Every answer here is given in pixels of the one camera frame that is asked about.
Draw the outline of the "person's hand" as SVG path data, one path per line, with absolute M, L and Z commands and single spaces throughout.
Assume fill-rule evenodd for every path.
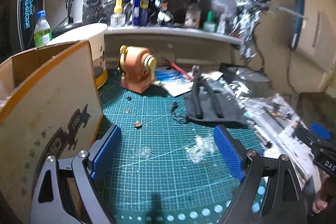
M 315 200 L 312 205 L 312 210 L 314 213 L 319 214 L 327 208 L 328 196 L 335 196 L 335 180 L 327 173 L 323 173 L 321 188 L 316 193 Z

